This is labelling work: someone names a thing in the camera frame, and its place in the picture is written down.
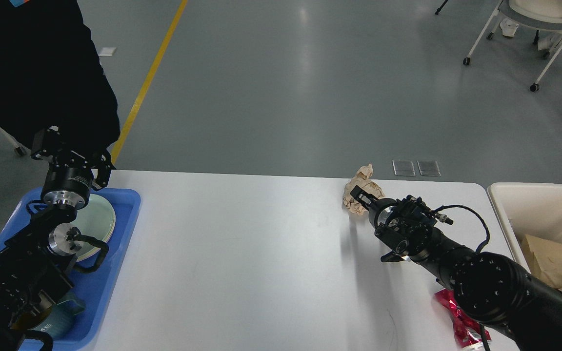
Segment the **white table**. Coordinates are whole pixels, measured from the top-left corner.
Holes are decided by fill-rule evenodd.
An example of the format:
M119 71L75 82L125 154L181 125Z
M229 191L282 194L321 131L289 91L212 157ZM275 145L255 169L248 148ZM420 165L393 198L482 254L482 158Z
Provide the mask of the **white table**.
M486 220L488 251L510 255L477 184L377 180L388 197L464 204ZM435 278L388 249L341 204L346 179L115 171L140 215L97 351L457 351ZM484 231L446 212L446 235L475 248ZM493 350L517 347L490 331Z

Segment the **chair wheel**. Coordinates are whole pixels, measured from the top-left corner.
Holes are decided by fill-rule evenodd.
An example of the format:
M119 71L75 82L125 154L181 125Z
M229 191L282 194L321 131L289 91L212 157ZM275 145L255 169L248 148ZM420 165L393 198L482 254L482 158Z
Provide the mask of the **chair wheel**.
M19 157L25 156L25 154L27 154L25 152L25 149L23 149L22 147L15 147L14 153L16 153Z

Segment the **silver connector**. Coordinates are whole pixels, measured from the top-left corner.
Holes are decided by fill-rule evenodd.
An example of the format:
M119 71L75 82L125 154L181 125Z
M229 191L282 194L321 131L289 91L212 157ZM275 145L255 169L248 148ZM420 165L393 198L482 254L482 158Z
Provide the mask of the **silver connector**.
M441 223L445 223L447 220L449 220L448 216L444 214L436 214L435 218L437 218L437 220L439 220L439 222Z
M49 233L49 249L52 253L70 256L80 251L81 245L69 237L69 231L72 227L73 225L70 223L62 223Z
M381 213L379 213L379 218L377 218L377 224L383 224L387 222L387 219L390 217L390 214L396 209L396 206L390 206L386 209L383 209Z
M75 207L76 210L85 206L84 198L72 191L51 191L46 193L42 200L47 205L65 204Z

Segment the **mug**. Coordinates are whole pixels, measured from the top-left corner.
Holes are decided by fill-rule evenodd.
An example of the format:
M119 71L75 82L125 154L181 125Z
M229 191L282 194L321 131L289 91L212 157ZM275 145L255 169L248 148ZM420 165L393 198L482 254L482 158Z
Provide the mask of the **mug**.
M49 307L43 313L35 316L29 313L22 315L13 325L13 329L41 331L57 340L72 329L75 324L75 316L84 310L84 300L69 291L56 305Z

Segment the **white bin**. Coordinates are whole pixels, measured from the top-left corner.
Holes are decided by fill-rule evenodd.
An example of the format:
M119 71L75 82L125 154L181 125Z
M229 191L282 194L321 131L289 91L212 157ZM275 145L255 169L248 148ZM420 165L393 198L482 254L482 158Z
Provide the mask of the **white bin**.
M495 183L489 197L511 253L524 268L524 234L562 244L562 184Z

